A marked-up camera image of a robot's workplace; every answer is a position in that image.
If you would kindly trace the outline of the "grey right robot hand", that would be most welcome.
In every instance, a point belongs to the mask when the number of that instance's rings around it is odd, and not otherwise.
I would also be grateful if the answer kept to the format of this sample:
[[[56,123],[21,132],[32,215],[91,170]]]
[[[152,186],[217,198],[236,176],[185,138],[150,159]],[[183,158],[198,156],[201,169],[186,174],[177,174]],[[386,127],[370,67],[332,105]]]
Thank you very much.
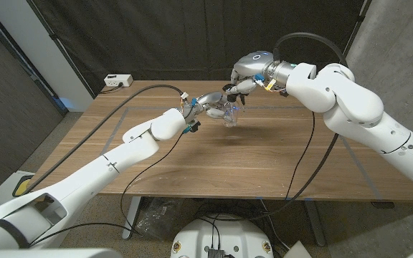
[[[233,66],[227,95],[248,95],[257,87],[288,96],[286,83],[296,64],[274,60],[271,52],[256,51],[240,58]]]

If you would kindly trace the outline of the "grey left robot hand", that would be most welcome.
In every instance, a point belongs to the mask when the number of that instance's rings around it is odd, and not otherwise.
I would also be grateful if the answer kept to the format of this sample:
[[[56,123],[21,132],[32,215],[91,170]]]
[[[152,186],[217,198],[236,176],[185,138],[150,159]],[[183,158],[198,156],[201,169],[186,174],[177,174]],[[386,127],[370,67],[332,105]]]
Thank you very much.
[[[212,119],[222,120],[226,127],[237,125],[239,108],[221,92],[210,92],[184,103],[182,114],[187,124],[192,125],[202,112]]]

